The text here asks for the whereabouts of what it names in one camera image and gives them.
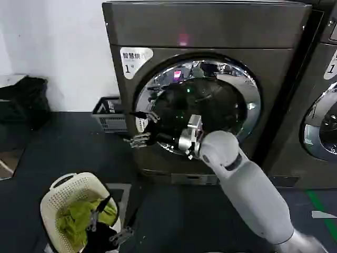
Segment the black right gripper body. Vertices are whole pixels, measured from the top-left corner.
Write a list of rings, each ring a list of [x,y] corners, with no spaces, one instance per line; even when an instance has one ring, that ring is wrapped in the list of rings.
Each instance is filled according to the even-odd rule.
[[[150,133],[146,145],[154,145],[156,142],[177,145],[180,137],[180,130],[162,121],[148,120],[145,132]]]

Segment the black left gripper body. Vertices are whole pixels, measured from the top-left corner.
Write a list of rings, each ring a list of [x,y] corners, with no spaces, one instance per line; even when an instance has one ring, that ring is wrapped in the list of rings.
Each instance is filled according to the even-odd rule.
[[[97,222],[96,231],[88,232],[88,252],[108,252],[117,249],[118,246],[110,241],[116,234],[117,232],[107,224]]]

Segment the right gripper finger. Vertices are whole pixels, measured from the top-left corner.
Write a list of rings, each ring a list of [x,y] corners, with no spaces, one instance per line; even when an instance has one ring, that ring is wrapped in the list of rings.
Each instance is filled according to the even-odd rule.
[[[130,139],[124,138],[123,141],[128,143],[131,148],[143,148],[148,146],[151,138],[151,133],[141,133],[133,136]]]
[[[160,120],[160,117],[155,112],[143,112],[143,111],[134,111],[130,112],[130,115],[133,115],[136,118],[149,120],[157,123]]]

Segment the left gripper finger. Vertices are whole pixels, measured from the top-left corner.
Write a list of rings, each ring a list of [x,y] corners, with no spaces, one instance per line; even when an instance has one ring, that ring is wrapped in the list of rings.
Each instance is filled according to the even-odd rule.
[[[99,214],[105,209],[105,206],[111,199],[111,195],[108,195],[105,199],[103,199],[97,206],[97,208],[91,212],[88,226],[86,227],[87,231],[96,231],[97,230],[97,221]]]
[[[126,228],[123,228],[120,232],[111,236],[109,238],[109,241],[113,244],[123,244],[128,239],[130,239],[131,237],[132,237],[132,228],[126,227]]]

